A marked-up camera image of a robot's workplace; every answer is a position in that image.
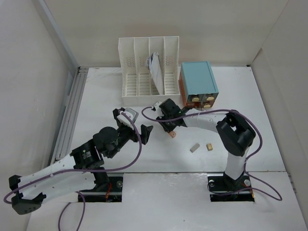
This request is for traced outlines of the white plastic file organizer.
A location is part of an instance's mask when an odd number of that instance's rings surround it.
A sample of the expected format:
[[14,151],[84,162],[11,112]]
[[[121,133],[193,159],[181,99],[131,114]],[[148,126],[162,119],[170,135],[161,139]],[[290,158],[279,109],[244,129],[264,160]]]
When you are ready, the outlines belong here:
[[[160,95],[152,81],[146,59],[159,53],[164,80],[164,94]],[[179,37],[119,38],[118,54],[122,70],[122,100],[124,105],[146,106],[171,98],[180,99]]]

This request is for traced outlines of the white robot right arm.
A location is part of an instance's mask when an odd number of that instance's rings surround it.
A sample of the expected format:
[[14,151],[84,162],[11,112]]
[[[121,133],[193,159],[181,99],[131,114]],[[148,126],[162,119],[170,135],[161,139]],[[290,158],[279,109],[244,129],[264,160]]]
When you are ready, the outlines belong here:
[[256,133],[246,120],[235,111],[210,113],[195,108],[179,108],[173,100],[154,104],[157,120],[164,131],[170,133],[176,127],[201,128],[217,133],[228,151],[227,165],[223,173],[223,184],[233,190],[240,185],[244,175],[244,161]]

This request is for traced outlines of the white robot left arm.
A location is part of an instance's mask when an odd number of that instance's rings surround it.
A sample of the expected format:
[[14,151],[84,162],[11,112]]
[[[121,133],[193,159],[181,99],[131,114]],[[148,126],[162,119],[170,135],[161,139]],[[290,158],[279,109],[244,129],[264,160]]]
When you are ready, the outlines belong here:
[[42,204],[77,191],[101,192],[109,184],[108,173],[124,167],[105,169],[104,158],[113,158],[128,141],[145,145],[153,126],[135,126],[138,113],[131,108],[113,111],[117,128],[104,127],[92,139],[73,149],[54,164],[28,176],[9,178],[11,192],[4,201],[19,215],[29,214]]

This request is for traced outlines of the blue drawer box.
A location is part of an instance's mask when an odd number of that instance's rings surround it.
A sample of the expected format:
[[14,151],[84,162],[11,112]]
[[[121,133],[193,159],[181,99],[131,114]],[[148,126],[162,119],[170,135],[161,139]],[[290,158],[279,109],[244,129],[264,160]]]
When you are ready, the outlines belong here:
[[183,62],[180,74],[187,102],[201,102],[206,93],[219,94],[209,61]]

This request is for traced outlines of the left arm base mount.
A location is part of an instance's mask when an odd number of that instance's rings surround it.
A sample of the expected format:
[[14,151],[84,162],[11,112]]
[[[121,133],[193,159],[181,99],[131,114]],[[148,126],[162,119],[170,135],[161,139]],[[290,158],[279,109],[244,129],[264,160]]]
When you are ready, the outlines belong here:
[[101,190],[83,190],[81,194],[89,203],[120,203],[122,202],[123,173],[108,174],[109,183]]

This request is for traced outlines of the orange drawer box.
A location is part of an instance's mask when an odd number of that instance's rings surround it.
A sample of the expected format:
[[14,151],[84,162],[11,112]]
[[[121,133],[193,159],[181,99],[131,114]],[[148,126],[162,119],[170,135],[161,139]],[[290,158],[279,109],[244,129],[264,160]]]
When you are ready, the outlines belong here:
[[180,94],[181,94],[182,102],[183,102],[184,106],[195,108],[197,110],[201,110],[202,111],[203,109],[207,109],[207,108],[213,107],[213,105],[215,103],[215,100],[212,100],[212,101],[201,101],[201,102],[187,102],[181,74],[180,74],[180,77],[179,77],[179,88],[180,88]]

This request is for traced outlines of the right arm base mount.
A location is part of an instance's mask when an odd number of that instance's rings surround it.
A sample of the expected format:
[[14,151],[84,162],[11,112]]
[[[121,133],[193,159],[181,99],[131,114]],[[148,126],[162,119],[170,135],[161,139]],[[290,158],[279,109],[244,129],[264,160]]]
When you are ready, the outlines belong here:
[[211,202],[254,202],[249,176],[243,174],[233,180],[224,173],[209,174],[207,189]]

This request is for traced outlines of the grey eraser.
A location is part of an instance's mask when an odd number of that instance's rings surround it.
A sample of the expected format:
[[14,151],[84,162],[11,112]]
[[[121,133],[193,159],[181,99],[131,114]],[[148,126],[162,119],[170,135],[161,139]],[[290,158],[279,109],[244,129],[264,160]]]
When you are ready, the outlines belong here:
[[190,149],[190,152],[191,152],[191,153],[194,153],[199,147],[200,147],[200,144],[196,143],[196,144]]

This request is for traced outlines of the small wooden stamp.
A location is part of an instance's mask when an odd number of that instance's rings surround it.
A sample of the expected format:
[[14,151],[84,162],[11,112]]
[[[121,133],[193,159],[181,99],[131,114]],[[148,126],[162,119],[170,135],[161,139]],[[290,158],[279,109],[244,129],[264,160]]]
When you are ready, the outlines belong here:
[[208,144],[206,145],[206,147],[207,147],[207,150],[208,150],[208,151],[212,151],[212,150],[213,150],[213,146],[212,146],[211,143],[208,143]]

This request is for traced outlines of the aluminium rail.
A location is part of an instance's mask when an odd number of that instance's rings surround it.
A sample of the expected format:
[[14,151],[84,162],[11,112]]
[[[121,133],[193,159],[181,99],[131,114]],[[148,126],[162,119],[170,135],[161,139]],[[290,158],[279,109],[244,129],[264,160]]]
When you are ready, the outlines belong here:
[[66,154],[70,153],[70,147],[88,71],[88,68],[81,66],[77,69],[77,72],[74,76],[72,88],[65,102],[65,111],[61,121],[60,130],[57,135],[53,153],[50,157],[51,164],[62,159]]

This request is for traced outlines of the orange highlighter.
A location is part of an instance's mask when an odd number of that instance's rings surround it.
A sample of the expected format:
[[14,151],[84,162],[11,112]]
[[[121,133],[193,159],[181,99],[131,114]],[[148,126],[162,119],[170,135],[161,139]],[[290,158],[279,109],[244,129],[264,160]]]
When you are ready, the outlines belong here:
[[172,137],[172,138],[175,138],[176,137],[176,132],[174,132],[174,131],[170,131],[169,132],[169,135]]

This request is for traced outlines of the white spiral notebook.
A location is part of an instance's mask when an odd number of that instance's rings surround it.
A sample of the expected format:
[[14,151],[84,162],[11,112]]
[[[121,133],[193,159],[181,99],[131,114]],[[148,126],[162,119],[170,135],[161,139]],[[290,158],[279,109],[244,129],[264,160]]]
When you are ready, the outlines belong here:
[[146,59],[146,67],[150,70],[152,81],[160,95],[164,94],[164,80],[162,69],[160,65],[159,53],[153,52],[150,57]]

